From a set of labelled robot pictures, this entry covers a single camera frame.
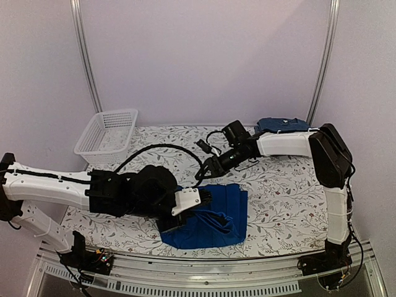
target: white plastic basket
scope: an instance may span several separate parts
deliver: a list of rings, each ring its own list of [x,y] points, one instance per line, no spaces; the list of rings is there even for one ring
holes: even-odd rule
[[[97,113],[75,145],[74,153],[90,164],[125,161],[136,118],[137,110]]]

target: leaf pattern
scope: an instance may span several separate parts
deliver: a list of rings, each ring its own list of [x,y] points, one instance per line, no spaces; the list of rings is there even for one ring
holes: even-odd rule
[[[192,150],[201,160],[208,155],[195,144],[220,127],[136,127],[129,155],[150,144],[171,143]],[[210,144],[226,152],[228,144],[221,134],[213,134]],[[181,186],[195,183],[198,164],[190,156],[172,148],[149,150],[121,172],[137,172],[145,165],[167,167]],[[113,170],[118,164],[89,166]],[[247,168],[250,163],[240,165]],[[318,184],[312,160],[304,157],[267,157],[248,169],[232,170],[225,177],[203,184],[238,183],[248,191],[246,240],[234,246],[180,250],[163,242],[155,222],[148,218],[89,213],[69,207],[63,226],[81,232],[87,244],[115,251],[171,257],[235,258],[293,254],[322,249],[327,235],[327,214],[323,188]]]

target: white wall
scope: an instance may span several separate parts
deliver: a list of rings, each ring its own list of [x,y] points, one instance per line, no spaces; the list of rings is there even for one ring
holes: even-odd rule
[[[82,1],[105,110],[138,123],[305,118],[330,1]]]
[[[82,170],[73,154],[93,115],[69,1],[0,2],[0,158]],[[60,219],[63,207],[46,205]],[[0,296],[21,297],[39,240],[0,222]]]
[[[353,154],[353,219],[396,296],[396,2],[341,2],[315,124],[334,123]]]

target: blue cloth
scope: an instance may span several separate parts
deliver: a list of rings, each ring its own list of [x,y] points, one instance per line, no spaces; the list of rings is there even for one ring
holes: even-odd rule
[[[164,243],[178,249],[202,249],[242,243],[248,223],[248,192],[238,184],[208,185],[212,202],[193,210],[194,216],[177,230],[161,233]]]
[[[291,133],[308,131],[310,125],[302,119],[285,119],[285,118],[263,118],[257,122],[254,127],[256,133],[271,132]]]

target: vertical metal post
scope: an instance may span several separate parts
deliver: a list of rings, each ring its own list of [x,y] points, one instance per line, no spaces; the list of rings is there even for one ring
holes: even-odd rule
[[[98,94],[97,86],[95,84],[95,79],[93,77],[93,71],[88,55],[87,42],[85,40],[84,27],[82,25],[80,1],[71,0],[71,7],[72,7],[75,34],[77,36],[77,42],[79,44],[81,60],[84,66],[85,76],[87,78],[88,88],[91,94],[93,107],[96,113],[100,113],[103,111],[103,108],[99,99],[99,94]]]
[[[317,106],[319,104],[319,99],[321,97],[324,79],[326,77],[327,66],[329,65],[330,55],[333,48],[333,41],[335,36],[335,29],[337,28],[337,20],[338,20],[338,9],[340,7],[339,0],[332,0],[330,6],[330,16],[329,16],[329,24],[327,26],[327,36],[323,51],[323,57],[321,62],[321,67],[319,69],[319,74],[316,80],[316,86],[314,90],[314,95],[312,98],[311,105],[309,107],[308,115],[307,115],[307,123],[312,125],[312,122],[315,117],[315,113],[317,110]]]

